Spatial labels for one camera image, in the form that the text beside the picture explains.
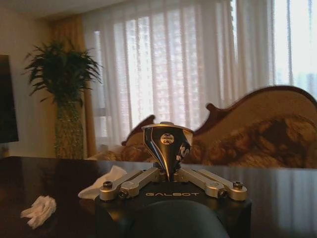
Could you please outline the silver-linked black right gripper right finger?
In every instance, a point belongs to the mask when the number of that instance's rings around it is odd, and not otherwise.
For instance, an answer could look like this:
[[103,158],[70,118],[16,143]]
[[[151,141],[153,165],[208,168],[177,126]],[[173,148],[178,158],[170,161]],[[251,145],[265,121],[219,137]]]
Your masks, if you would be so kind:
[[246,200],[248,197],[247,188],[240,181],[229,181],[205,169],[180,168],[174,174],[174,179],[191,182],[212,198],[229,196],[232,200]]

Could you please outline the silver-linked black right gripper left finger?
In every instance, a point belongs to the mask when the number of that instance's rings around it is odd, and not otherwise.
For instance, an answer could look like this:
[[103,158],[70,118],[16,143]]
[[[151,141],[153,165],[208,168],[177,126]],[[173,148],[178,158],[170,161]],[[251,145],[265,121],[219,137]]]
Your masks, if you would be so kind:
[[165,170],[152,167],[147,170],[134,170],[116,180],[106,180],[99,190],[100,200],[133,198],[151,182],[165,181]]

